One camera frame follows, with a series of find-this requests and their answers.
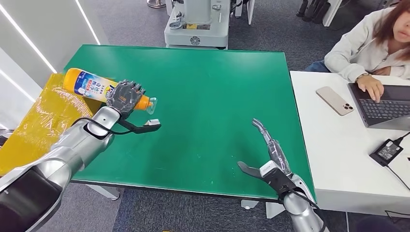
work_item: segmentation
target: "smartphone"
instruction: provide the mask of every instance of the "smartphone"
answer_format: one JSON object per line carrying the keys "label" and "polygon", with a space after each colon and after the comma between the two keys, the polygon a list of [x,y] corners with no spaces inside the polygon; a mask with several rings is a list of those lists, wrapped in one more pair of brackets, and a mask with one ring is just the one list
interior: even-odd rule
{"label": "smartphone", "polygon": [[325,86],[316,91],[316,93],[340,116],[344,116],[353,111],[353,106],[347,103],[332,88]]}

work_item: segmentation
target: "black cable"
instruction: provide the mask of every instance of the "black cable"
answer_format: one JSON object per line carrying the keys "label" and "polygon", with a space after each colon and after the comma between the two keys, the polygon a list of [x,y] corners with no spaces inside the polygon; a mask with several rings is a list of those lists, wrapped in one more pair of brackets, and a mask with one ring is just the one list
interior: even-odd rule
{"label": "black cable", "polygon": [[342,5],[342,6],[339,6],[339,8],[338,9],[340,9],[340,8],[343,8],[343,7],[345,7],[347,4],[349,4],[351,2],[351,0],[349,0],[347,3],[345,3],[344,5]]}
{"label": "black cable", "polygon": [[395,173],[395,172],[389,167],[389,165],[386,165],[386,167],[387,167],[391,172],[393,172],[393,174],[394,174],[394,175],[403,183],[403,185],[406,186],[406,188],[410,191],[409,186],[406,185],[406,183],[397,175],[397,173]]}
{"label": "black cable", "polygon": [[400,215],[404,215],[404,216],[410,216],[410,214],[403,214],[403,213],[398,213],[398,212],[390,211],[390,210],[385,210],[385,213],[387,214],[387,216],[390,218],[390,220],[393,223],[398,223],[402,218],[399,218],[399,219],[395,220],[392,216],[390,216],[389,213],[400,214]]}
{"label": "black cable", "polygon": [[407,134],[405,134],[405,135],[401,136],[400,138],[394,140],[394,143],[395,143],[396,145],[400,145],[401,141],[402,141],[407,135],[409,135],[409,134],[410,134],[410,132],[408,132]]}
{"label": "black cable", "polygon": [[322,228],[320,229],[319,232],[324,232],[324,230],[326,229],[326,222],[325,222],[325,220],[324,220],[324,216],[323,216],[323,214],[322,214],[322,210],[321,210],[313,201],[311,201],[311,200],[310,200],[309,198],[307,198],[306,196],[304,196],[304,195],[302,195],[302,194],[296,192],[296,191],[293,190],[293,189],[290,189],[290,188],[289,188],[288,190],[289,190],[290,192],[294,193],[296,196],[298,196],[298,197],[302,198],[303,200],[309,202],[310,205],[314,206],[314,207],[318,210],[318,216],[319,216],[319,217],[322,219],[322,221],[323,221]]}
{"label": "black cable", "polygon": [[77,119],[76,121],[74,121],[74,122],[72,123],[72,125],[71,125],[71,126],[73,126],[75,123],[77,123],[77,122],[78,122],[78,121],[80,121],[80,120],[88,120],[88,121],[90,121],[90,122],[94,123],[95,125],[97,125],[97,126],[101,127],[102,129],[104,129],[104,130],[106,130],[106,131],[110,132],[111,134],[123,135],[123,134],[128,134],[128,133],[132,133],[132,132],[134,132],[133,130],[124,131],[124,132],[117,132],[117,131],[113,131],[113,130],[108,129],[107,127],[105,127],[105,126],[101,125],[100,123],[96,122],[94,119],[91,119],[91,118],[88,118],[88,117],[81,117],[81,118]]}

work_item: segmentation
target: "white sweater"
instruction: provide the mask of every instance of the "white sweater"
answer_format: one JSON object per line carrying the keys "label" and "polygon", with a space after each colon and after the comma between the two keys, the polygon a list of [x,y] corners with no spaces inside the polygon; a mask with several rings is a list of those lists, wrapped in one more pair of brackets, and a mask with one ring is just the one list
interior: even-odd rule
{"label": "white sweater", "polygon": [[324,57],[326,67],[333,73],[354,82],[358,76],[391,66],[391,76],[410,78],[410,61],[396,59],[403,49],[388,55],[387,41],[380,46],[373,39],[373,29],[382,17],[393,8],[375,11],[366,15]]}

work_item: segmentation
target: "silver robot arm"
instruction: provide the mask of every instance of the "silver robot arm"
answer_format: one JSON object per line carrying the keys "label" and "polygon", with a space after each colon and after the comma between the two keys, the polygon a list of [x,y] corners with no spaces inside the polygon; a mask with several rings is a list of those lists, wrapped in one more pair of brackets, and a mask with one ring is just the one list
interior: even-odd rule
{"label": "silver robot arm", "polygon": [[309,188],[301,177],[291,172],[279,143],[271,138],[259,120],[254,118],[252,124],[264,136],[270,160],[259,169],[239,161],[239,168],[244,173],[263,180],[278,193],[279,203],[283,204],[291,216],[296,232],[329,232],[324,221],[313,211],[311,203],[314,203],[314,199]]}
{"label": "silver robot arm", "polygon": [[40,159],[14,168],[0,178],[1,230],[35,231],[47,222],[58,210],[62,194],[73,175],[86,168],[112,143],[114,134],[110,129],[116,123],[134,133],[158,130],[161,124],[156,119],[143,127],[124,120],[142,92],[144,90],[135,83],[120,82],[113,95],[127,101],[121,103],[111,99],[92,120],[77,120]]}

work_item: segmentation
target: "sticker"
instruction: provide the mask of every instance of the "sticker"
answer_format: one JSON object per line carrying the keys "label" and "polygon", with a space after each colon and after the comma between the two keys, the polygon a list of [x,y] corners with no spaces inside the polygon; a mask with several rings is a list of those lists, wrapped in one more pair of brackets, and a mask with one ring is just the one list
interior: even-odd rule
{"label": "sticker", "polygon": [[399,150],[400,147],[396,146],[392,141],[389,141],[386,146],[378,152],[378,155],[385,160],[389,160],[393,158]]}
{"label": "sticker", "polygon": [[196,29],[196,24],[187,24],[187,29]]}
{"label": "sticker", "polygon": [[182,29],[211,30],[210,24],[185,24]]}
{"label": "sticker", "polygon": [[74,84],[74,93],[104,102],[115,88],[110,83],[112,81],[82,71]]}

